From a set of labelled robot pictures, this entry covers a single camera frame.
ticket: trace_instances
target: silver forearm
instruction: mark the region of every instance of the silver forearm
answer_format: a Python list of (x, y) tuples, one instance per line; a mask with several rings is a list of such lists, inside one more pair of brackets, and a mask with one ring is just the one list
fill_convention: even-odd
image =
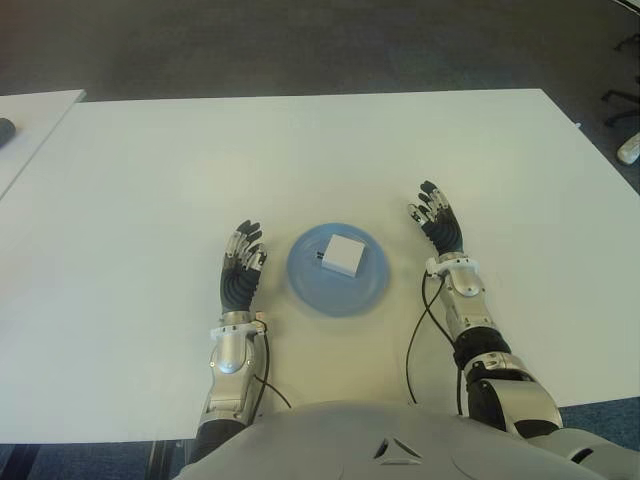
[(216, 346), (211, 354), (213, 384), (205, 402), (200, 425), (211, 420), (235, 420), (247, 425), (255, 406), (255, 382), (259, 357), (254, 339), (264, 333), (262, 324), (252, 322), (249, 312), (228, 312), (220, 326), (211, 331)]
[(465, 375), (472, 417), (523, 437), (562, 427), (558, 408), (524, 362), (511, 353), (485, 303), (477, 263), (464, 253), (430, 259), (428, 270), (444, 277), (442, 301)]

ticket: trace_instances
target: white desk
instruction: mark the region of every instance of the white desk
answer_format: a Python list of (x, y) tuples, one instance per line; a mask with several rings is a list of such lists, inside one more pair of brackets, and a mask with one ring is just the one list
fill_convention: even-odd
[(0, 117), (16, 126), (16, 135), (0, 148), (0, 199), (83, 90), (0, 97)]
[[(88, 103), (0, 202), (0, 442), (192, 436), (222, 253), (245, 218), (270, 254), (254, 306), (273, 383), (294, 405), (406, 401), (434, 251), (405, 207), (424, 179), (560, 405), (640, 394), (640, 200), (541, 91)], [(365, 315), (323, 317), (287, 286), (289, 248), (329, 221), (389, 259)], [(419, 400), (454, 411), (450, 348), (429, 322), (412, 372)]]

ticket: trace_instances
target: black cable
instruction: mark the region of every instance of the black cable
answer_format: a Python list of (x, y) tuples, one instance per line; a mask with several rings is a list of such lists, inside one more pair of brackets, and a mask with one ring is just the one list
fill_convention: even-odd
[(456, 404), (458, 406), (458, 415), (462, 416), (462, 370), (458, 368), (458, 379), (456, 380)]
[[(409, 348), (407, 348), (407, 355), (405, 357), (405, 375), (406, 375), (406, 378), (407, 378), (407, 386), (409, 387), (409, 395), (411, 395), (411, 400), (415, 404), (417, 404), (418, 402), (417, 402), (416, 397), (415, 397), (415, 395), (413, 393), (413, 389), (411, 388), (411, 381), (409, 379), (409, 355), (411, 354), (411, 347), (413, 346), (413, 341), (415, 340), (416, 333), (418, 332), (418, 328), (420, 328), (420, 325), (422, 324), (422, 320), (424, 319), (424, 315), (426, 313), (429, 314), (429, 316), (431, 317), (431, 320), (436, 325), (438, 330), (440, 330), (440, 333), (442, 333), (442, 335), (447, 339), (447, 341), (449, 342), (451, 347), (455, 348), (451, 336), (442, 327), (442, 325), (440, 325), (440, 322), (438, 322), (438, 320), (436, 319), (435, 315), (431, 311), (431, 305), (433, 305), (433, 302), (436, 301), (436, 299), (438, 298), (438, 295), (440, 295), (440, 292), (442, 291), (442, 287), (444, 286), (445, 277), (440, 276), (440, 286), (438, 287), (438, 290), (436, 291), (436, 294), (433, 296), (431, 301), (427, 302), (427, 294), (426, 294), (427, 275), (428, 275), (427, 270), (425, 270), (424, 274), (422, 275), (422, 286), (421, 286), (421, 289), (420, 289), (421, 293), (422, 293), (422, 303), (424, 304), (424, 311), (422, 312), (422, 315), (420, 315), (420, 318), (418, 319), (418, 322), (416, 323), (416, 326), (413, 329), (413, 333), (411, 334), (411, 340), (409, 341)], [(458, 415), (460, 415), (460, 416), (462, 416), (462, 393), (461, 393), (461, 389), (462, 389), (462, 370), (460, 370), (458, 368), (457, 378), (456, 378), (456, 404), (457, 404), (457, 408), (458, 408)]]
[(271, 390), (273, 390), (275, 392), (276, 395), (278, 395), (282, 401), (284, 403), (287, 404), (287, 407), (292, 408), (291, 404), (289, 403), (289, 400), (287, 400), (287, 397), (285, 397), (282, 392), (280, 392), (280, 390), (278, 390), (276, 387), (274, 387), (273, 385), (271, 385), (269, 382), (265, 382), (264, 380), (262, 380), (259, 376), (254, 375), (254, 377), (256, 377), (256, 380), (258, 380), (259, 382), (265, 384), (267, 387), (269, 387)]
[(260, 393), (258, 393), (258, 399), (256, 400), (256, 406), (253, 407), (253, 412), (251, 412), (251, 417), (249, 417), (249, 425), (253, 424), (253, 421), (256, 419), (256, 415), (258, 414), (258, 408), (260, 408), (260, 403), (262, 402), (262, 396), (264, 395), (264, 390), (267, 386), (267, 381), (269, 380), (269, 364), (271, 362), (271, 352), (269, 351), (269, 340), (267, 340), (267, 324), (262, 320), (257, 320), (264, 326), (264, 334), (262, 338), (264, 340), (264, 381), (260, 386)]
[[(420, 318), (418, 319), (418, 323), (416, 323), (416, 326), (413, 329), (413, 333), (411, 334), (411, 340), (409, 340), (409, 347), (407, 348), (407, 354), (405, 355), (405, 359), (404, 359), (404, 372), (407, 378), (407, 386), (409, 387), (409, 395), (411, 395), (411, 400), (413, 401), (413, 403), (416, 403), (416, 404), (418, 403), (418, 401), (416, 400), (416, 397), (413, 393), (413, 388), (411, 388), (411, 380), (409, 379), (409, 356), (411, 355), (411, 348), (413, 347), (413, 341), (416, 338), (416, 333), (418, 333), (418, 328), (420, 328), (420, 325), (422, 324), (422, 320), (424, 319), (425, 314), (427, 312), (431, 314), (430, 307), (433, 304), (433, 302), (435, 302), (436, 298), (438, 298), (438, 295), (440, 295), (440, 291), (444, 286), (444, 277), (441, 277), (440, 287), (438, 287), (438, 291), (431, 299), (431, 302), (427, 302), (427, 296), (424, 291), (426, 287), (426, 283), (427, 283), (427, 271), (425, 270), (424, 275), (422, 276), (422, 301), (424, 303), (425, 310), (424, 312), (422, 312), (422, 315), (420, 315)], [(431, 314), (431, 318), (436, 322), (436, 325), (440, 328), (440, 331), (443, 332), (447, 338), (449, 338), (449, 335), (447, 335), (447, 333), (444, 332), (442, 327), (440, 327), (440, 324), (435, 320), (433, 314)]]

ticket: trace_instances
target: gray carpet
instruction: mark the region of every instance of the gray carpet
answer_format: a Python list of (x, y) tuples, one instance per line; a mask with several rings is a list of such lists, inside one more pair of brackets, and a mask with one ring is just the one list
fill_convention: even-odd
[(610, 0), (3, 0), (0, 94), (88, 100), (539, 87), (640, 191), (618, 146), (638, 118), (640, 30)]

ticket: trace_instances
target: small white cube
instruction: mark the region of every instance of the small white cube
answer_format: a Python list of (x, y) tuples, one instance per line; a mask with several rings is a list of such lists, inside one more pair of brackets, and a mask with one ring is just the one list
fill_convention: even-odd
[(322, 267), (355, 277), (364, 251), (364, 243), (340, 235), (331, 235), (322, 257)]

